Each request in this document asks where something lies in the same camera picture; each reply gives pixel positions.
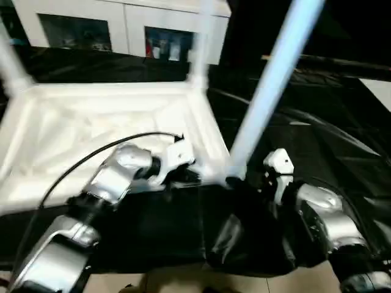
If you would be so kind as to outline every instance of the glass cabinet door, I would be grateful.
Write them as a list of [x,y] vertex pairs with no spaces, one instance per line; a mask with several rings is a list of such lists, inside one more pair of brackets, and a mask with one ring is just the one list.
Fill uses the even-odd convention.
[[112,51],[105,20],[40,13],[38,17],[50,47]]
[[13,0],[32,46],[128,54],[124,4],[97,0]]

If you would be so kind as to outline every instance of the white metal pole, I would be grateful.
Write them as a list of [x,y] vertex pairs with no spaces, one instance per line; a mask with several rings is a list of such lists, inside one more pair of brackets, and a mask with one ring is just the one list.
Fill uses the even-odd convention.
[[208,70],[208,55],[210,38],[213,33],[213,11],[215,0],[202,0],[198,23],[198,32],[193,44],[194,58],[191,64],[190,77],[192,81],[202,83],[206,79]]
[[246,165],[287,86],[323,4],[324,0],[292,1],[273,47],[271,60],[263,71],[230,151],[228,175],[243,177]]

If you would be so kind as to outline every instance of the black joint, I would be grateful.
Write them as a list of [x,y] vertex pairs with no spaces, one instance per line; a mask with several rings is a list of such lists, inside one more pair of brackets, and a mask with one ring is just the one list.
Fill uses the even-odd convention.
[[159,175],[161,167],[161,161],[158,157],[152,157],[152,165],[149,168],[148,172],[143,176],[143,178],[148,179],[151,176]]
[[69,205],[67,214],[70,217],[98,230],[103,219],[114,212],[114,208],[108,201],[88,193],[71,197],[67,203]]

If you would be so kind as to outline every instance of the white surface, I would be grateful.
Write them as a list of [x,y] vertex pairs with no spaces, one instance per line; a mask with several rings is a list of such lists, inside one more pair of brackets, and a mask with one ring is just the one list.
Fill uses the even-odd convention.
[[[67,168],[93,150],[140,132],[184,134],[205,183],[220,180],[228,159],[205,95],[188,82],[36,85],[10,101],[0,127],[0,214],[37,206]],[[159,153],[173,139],[134,140]],[[107,150],[80,166],[48,204],[77,195]]]
[[391,82],[360,79],[362,83],[377,97],[377,99],[391,111]]
[[[126,25],[130,54],[145,57],[145,26],[174,29],[185,32],[199,32],[200,15],[174,10],[126,5]],[[224,44],[228,18],[213,17],[213,32],[210,32],[211,48],[207,63],[218,64]]]
[[323,3],[324,0],[294,0],[291,3],[273,47],[272,58],[262,72],[230,151],[229,175],[244,176],[246,165],[287,86]]
[[[118,2],[124,4],[199,13],[202,0],[100,0],[100,1]],[[224,17],[231,16],[231,10],[226,0],[214,0],[214,6],[215,6],[215,10],[213,15],[224,16]]]
[[123,4],[95,0],[13,0],[32,46],[49,47],[38,13],[108,22],[113,52],[128,54]]

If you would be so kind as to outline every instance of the cabinet door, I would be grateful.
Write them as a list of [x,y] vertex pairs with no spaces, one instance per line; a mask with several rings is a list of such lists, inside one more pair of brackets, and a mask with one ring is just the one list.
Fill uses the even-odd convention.
[[32,46],[128,54],[124,6],[95,0],[13,0]]
[[[130,54],[142,57],[191,60],[193,38],[199,29],[198,13],[126,5]],[[214,17],[208,63],[218,64],[228,18]]]

